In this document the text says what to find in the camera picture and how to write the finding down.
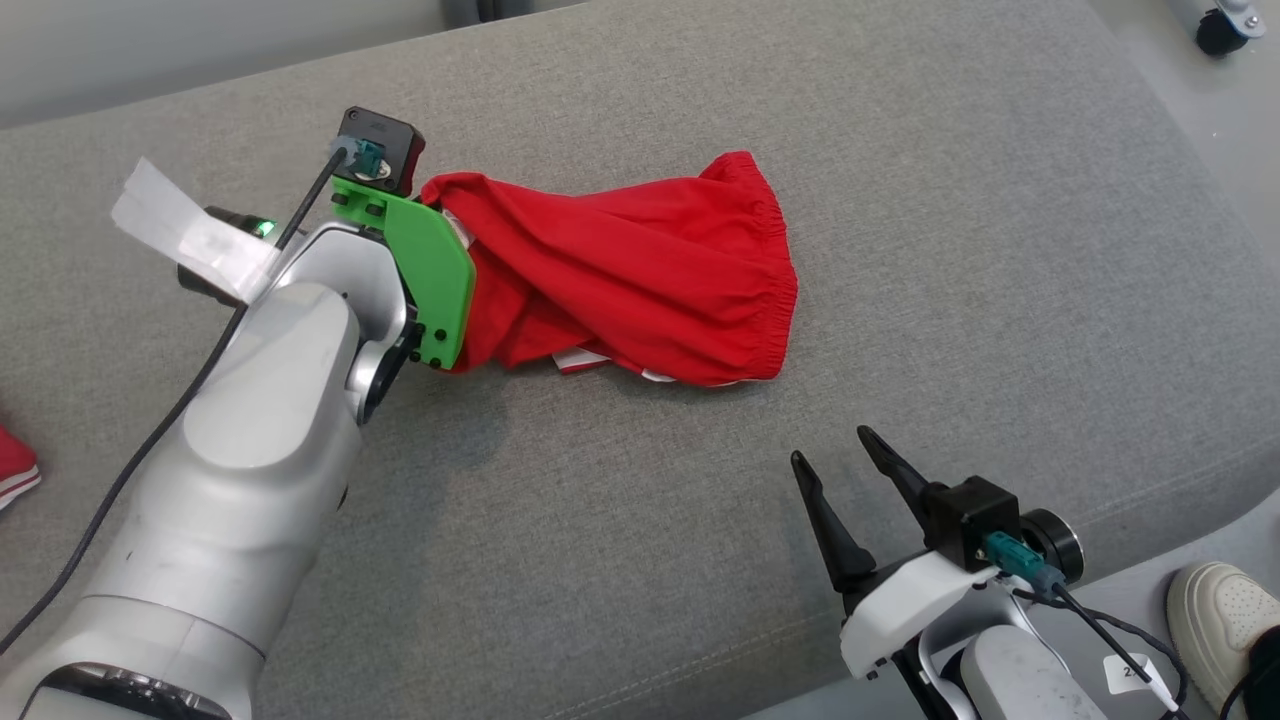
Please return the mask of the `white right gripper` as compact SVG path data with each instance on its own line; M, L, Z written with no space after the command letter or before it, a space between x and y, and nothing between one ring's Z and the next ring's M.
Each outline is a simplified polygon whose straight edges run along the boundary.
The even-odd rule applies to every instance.
M868 425L858 439L879 474L887 477L923 532L932 530L928 482L890 443ZM840 655L849 674L864 678L919 634L934 634L945 648L983 632L1012 624L1012 598L991 587L996 568L966 571L936 551L925 551L891 568L878 569L840 521L826 500L820 478L800 451L790 455L800 496L835 592L845 602Z

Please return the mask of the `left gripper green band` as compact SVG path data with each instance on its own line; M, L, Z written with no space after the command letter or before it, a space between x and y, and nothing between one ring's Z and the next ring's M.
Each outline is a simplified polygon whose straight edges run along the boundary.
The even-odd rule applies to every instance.
M352 225L376 231L390 250L413 322L422 327L419 361L454 369L465 341L476 269L442 211L416 199L332 177L333 211Z

